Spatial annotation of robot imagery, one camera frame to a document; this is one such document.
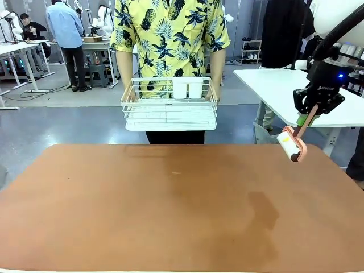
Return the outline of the large white table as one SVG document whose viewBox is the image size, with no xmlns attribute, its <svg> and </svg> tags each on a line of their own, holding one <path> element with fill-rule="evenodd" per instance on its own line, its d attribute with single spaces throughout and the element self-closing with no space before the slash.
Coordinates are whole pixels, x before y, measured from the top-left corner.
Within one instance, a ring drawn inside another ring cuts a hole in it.
<svg viewBox="0 0 364 273">
<path fill-rule="evenodd" d="M 268 106 L 285 124 L 296 126 L 299 117 L 293 102 L 293 91 L 307 86 L 307 74 L 301 70 L 289 69 L 243 69 L 234 74 L 253 91 L 263 104 Z M 331 155 L 341 129 L 364 127 L 364 98 L 345 89 L 340 89 L 345 97 L 343 103 L 327 115 L 316 119 L 313 128 L 325 128 L 326 144 L 324 152 Z"/>
</svg>

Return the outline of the bystander in dark trousers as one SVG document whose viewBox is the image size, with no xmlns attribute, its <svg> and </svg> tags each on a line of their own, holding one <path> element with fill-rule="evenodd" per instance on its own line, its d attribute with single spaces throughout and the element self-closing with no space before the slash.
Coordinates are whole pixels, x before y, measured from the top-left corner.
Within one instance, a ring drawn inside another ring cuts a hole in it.
<svg viewBox="0 0 364 273">
<path fill-rule="evenodd" d="M 357 142 L 355 153 L 348 164 L 346 174 L 364 190 L 364 140 Z"/>
</svg>

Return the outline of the white wire dish rack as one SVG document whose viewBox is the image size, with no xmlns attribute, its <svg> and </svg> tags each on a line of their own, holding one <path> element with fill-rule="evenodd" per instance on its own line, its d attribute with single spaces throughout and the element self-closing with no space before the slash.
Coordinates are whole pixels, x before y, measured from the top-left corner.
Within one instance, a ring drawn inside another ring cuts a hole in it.
<svg viewBox="0 0 364 273">
<path fill-rule="evenodd" d="M 200 99 L 175 99 L 172 94 L 173 77 L 132 78 L 138 94 L 138 102 L 122 102 L 124 119 L 130 122 L 191 122 L 217 119 L 216 101 L 205 101 L 204 97 L 212 81 L 203 77 Z"/>
</svg>

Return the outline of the white cutlery holder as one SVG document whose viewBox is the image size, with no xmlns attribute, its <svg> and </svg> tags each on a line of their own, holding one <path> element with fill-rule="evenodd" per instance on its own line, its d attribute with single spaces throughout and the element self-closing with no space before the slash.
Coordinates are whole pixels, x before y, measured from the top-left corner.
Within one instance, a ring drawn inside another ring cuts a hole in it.
<svg viewBox="0 0 364 273">
<path fill-rule="evenodd" d="M 200 99 L 202 97 L 202 77 L 173 77 L 172 94 L 175 99 Z"/>
</svg>

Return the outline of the white workbench with box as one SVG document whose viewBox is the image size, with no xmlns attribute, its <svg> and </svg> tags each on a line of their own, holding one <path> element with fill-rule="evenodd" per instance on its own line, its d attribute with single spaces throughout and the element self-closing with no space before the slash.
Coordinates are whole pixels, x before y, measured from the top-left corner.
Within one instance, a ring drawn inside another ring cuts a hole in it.
<svg viewBox="0 0 364 273">
<path fill-rule="evenodd" d="M 114 88 L 118 84 L 120 74 L 117 69 L 115 52 L 110 48 L 109 41 L 103 40 L 98 43 L 84 43 L 84 66 L 86 69 L 86 79 L 90 82 L 89 66 L 92 64 L 104 64 L 109 84 L 107 88 Z"/>
</svg>

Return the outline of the person's right hand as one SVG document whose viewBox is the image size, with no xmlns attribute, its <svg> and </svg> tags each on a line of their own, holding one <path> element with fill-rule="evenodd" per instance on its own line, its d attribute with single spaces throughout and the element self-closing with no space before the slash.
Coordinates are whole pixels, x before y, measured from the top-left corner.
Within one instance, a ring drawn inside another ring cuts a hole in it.
<svg viewBox="0 0 364 273">
<path fill-rule="evenodd" d="M 138 97 L 138 94 L 136 93 L 134 87 L 132 85 L 128 86 L 123 93 L 121 101 L 122 102 L 138 102 L 138 100 L 139 100 L 139 97 Z"/>
</svg>

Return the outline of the man in blue shirt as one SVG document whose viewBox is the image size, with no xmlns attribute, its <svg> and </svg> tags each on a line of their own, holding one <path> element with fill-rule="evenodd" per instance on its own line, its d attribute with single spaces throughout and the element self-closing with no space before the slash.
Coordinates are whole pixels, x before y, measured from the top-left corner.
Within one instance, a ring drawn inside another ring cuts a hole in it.
<svg viewBox="0 0 364 273">
<path fill-rule="evenodd" d="M 85 81 L 82 23 L 77 13 L 62 0 L 51 0 L 51 3 L 52 5 L 46 9 L 47 21 L 65 58 L 72 90 L 89 91 L 92 88 Z"/>
</svg>

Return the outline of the black hanging coat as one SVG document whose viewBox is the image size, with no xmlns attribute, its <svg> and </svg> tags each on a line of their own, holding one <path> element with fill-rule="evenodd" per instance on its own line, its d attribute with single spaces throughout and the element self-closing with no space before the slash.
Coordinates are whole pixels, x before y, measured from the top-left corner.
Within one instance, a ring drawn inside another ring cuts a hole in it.
<svg viewBox="0 0 364 273">
<path fill-rule="evenodd" d="M 284 68 L 292 64 L 298 43 L 315 32 L 313 15 L 306 14 L 304 0 L 268 0 L 263 18 L 263 68 Z"/>
</svg>

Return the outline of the person's left hand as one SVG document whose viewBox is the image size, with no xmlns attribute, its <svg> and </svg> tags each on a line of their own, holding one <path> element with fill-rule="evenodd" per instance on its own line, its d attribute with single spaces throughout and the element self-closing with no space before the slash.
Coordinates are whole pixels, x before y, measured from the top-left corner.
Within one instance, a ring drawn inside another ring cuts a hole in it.
<svg viewBox="0 0 364 273">
<path fill-rule="evenodd" d="M 205 101 L 216 101 L 217 103 L 220 102 L 220 98 L 221 98 L 221 87 L 218 84 L 217 86 L 215 85 L 210 85 L 208 87 L 208 91 L 205 94 L 204 100 Z"/>
</svg>

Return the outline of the seated man in black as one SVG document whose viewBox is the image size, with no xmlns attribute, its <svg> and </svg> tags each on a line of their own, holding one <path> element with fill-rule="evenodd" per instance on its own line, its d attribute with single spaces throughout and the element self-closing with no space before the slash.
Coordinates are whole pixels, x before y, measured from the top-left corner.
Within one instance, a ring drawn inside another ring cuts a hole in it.
<svg viewBox="0 0 364 273">
<path fill-rule="evenodd" d="M 20 19 L 23 24 L 23 33 L 22 33 L 23 40 L 25 41 L 45 40 L 45 37 L 41 36 L 42 32 L 47 31 L 47 29 L 43 25 L 35 21 L 32 21 L 29 15 L 26 13 L 22 13 L 20 15 Z"/>
</svg>

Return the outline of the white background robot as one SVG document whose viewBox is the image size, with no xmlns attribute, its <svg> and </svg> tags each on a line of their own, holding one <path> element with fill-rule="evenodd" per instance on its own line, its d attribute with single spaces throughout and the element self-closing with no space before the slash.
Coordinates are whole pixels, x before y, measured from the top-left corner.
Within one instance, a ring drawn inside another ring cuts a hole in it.
<svg viewBox="0 0 364 273">
<path fill-rule="evenodd" d="M 12 35 L 10 40 L 5 38 L 6 42 L 11 42 L 12 44 L 18 44 L 23 40 L 23 28 L 20 26 L 21 21 L 19 20 L 19 16 L 15 12 L 10 12 L 8 10 L 0 11 L 0 28 L 1 28 L 1 20 L 5 20 L 9 25 L 9 30 Z"/>
<path fill-rule="evenodd" d="M 96 31 L 101 30 L 102 36 L 110 39 L 114 29 L 111 9 L 105 5 L 100 5 L 97 16 L 97 18 L 92 19 L 91 28 Z"/>
</svg>

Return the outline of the grey step stool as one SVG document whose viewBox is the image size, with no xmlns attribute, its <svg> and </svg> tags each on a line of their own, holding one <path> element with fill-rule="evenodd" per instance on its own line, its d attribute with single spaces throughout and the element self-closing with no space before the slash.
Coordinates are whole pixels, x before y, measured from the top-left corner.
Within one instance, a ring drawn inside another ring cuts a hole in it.
<svg viewBox="0 0 364 273">
<path fill-rule="evenodd" d="M 104 64 L 92 64 L 89 66 L 90 85 L 92 87 L 106 88 L 109 78 Z"/>
</svg>

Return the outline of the pink lint roller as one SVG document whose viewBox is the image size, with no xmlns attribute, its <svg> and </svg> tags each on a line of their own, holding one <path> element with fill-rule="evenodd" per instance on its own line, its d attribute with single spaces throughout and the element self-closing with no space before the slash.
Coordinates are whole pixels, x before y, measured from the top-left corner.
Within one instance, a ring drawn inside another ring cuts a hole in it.
<svg viewBox="0 0 364 273">
<path fill-rule="evenodd" d="M 300 114 L 295 128 L 285 126 L 277 136 L 277 141 L 292 162 L 300 162 L 307 153 L 307 146 L 302 140 L 307 127 L 316 119 L 318 104 L 315 104 L 308 114 Z"/>
</svg>

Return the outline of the person in yellow pineapple shirt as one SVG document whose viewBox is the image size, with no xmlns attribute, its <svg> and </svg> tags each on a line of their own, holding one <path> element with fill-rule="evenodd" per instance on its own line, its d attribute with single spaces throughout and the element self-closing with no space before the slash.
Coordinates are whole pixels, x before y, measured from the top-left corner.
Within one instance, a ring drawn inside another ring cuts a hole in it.
<svg viewBox="0 0 364 273">
<path fill-rule="evenodd" d="M 111 46 L 133 54 L 133 78 L 210 78 L 210 53 L 229 44 L 221 0 L 115 0 Z M 204 144 L 205 132 L 145 131 L 163 145 Z"/>
</svg>

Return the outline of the person's right forearm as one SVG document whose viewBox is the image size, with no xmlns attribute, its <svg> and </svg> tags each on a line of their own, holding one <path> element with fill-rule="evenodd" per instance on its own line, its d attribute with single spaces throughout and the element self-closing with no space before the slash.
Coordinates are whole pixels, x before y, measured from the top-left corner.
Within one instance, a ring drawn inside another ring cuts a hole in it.
<svg viewBox="0 0 364 273">
<path fill-rule="evenodd" d="M 116 59 L 123 87 L 126 89 L 134 75 L 133 54 L 131 52 L 117 51 Z"/>
</svg>

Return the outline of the person's left forearm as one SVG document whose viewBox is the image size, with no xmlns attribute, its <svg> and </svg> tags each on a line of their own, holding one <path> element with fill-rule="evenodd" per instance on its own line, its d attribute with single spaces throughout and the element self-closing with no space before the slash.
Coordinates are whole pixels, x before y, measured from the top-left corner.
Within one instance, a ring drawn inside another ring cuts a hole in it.
<svg viewBox="0 0 364 273">
<path fill-rule="evenodd" d="M 210 53 L 210 78 L 215 90 L 220 88 L 225 58 L 226 49 Z"/>
</svg>

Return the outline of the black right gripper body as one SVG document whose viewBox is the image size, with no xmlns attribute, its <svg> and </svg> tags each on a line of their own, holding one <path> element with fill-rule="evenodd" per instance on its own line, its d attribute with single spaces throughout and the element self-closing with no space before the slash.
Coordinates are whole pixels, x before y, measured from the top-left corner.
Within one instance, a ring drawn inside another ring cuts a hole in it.
<svg viewBox="0 0 364 273">
<path fill-rule="evenodd" d="M 322 99 L 340 95 L 340 88 L 345 85 L 350 67 L 329 59 L 312 60 L 308 71 L 308 94 L 305 102 L 311 107 Z"/>
</svg>

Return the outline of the white standing desk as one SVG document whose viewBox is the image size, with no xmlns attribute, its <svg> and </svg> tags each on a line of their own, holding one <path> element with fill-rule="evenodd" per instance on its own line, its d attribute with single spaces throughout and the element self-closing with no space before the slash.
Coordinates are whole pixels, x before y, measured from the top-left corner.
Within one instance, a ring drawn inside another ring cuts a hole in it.
<svg viewBox="0 0 364 273">
<path fill-rule="evenodd" d="M 0 81 L 14 80 L 15 86 L 8 90 L 0 88 L 0 110 L 18 110 L 17 106 L 5 105 L 4 97 L 8 93 L 27 84 L 32 84 L 32 89 L 27 93 L 47 94 L 50 89 L 40 89 L 36 80 L 52 76 L 48 58 L 43 44 L 48 40 L 34 40 L 17 44 L 0 43 Z"/>
</svg>

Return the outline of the white shoe rack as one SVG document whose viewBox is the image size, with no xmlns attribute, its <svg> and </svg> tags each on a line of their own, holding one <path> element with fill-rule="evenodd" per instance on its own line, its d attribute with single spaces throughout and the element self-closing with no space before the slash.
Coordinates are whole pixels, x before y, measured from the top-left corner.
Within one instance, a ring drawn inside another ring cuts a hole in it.
<svg viewBox="0 0 364 273">
<path fill-rule="evenodd" d="M 242 39 L 241 63 L 259 63 L 261 61 L 261 40 Z"/>
</svg>

